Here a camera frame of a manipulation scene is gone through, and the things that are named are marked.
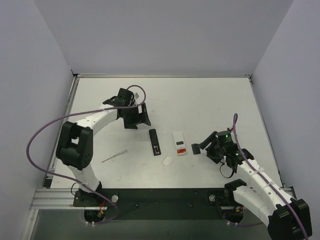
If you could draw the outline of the black battery cover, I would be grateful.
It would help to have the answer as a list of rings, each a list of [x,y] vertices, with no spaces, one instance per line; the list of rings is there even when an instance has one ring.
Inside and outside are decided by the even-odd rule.
[[[199,155],[201,153],[201,150],[200,150],[200,147],[199,147],[199,144],[198,143],[193,143],[191,145],[191,148],[192,148],[192,153],[194,155]]]

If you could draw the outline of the white red remote control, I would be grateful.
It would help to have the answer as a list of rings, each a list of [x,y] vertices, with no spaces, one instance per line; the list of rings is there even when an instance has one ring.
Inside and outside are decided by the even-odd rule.
[[[176,154],[178,156],[186,155],[188,151],[187,151],[186,142],[185,142],[183,133],[181,131],[174,131],[172,133],[172,136],[174,140]]]

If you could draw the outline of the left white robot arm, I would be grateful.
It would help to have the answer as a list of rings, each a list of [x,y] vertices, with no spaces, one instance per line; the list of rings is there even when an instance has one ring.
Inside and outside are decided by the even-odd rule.
[[[94,136],[108,124],[123,119],[125,129],[136,130],[139,124],[151,125],[146,107],[146,92],[137,103],[138,94],[131,85],[120,88],[118,94],[105,100],[98,111],[85,112],[86,117],[76,122],[66,121],[61,128],[55,156],[73,173],[79,184],[79,194],[92,206],[101,203],[102,184],[97,179],[91,161],[94,155]]]

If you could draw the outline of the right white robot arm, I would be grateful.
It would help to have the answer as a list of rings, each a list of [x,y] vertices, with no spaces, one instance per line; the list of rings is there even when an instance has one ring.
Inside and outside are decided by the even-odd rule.
[[[229,202],[246,207],[267,227],[273,240],[306,240],[312,236],[310,208],[278,186],[259,166],[254,156],[240,148],[230,130],[214,131],[192,145],[195,155],[204,150],[214,163],[227,165],[239,179],[224,186]]]

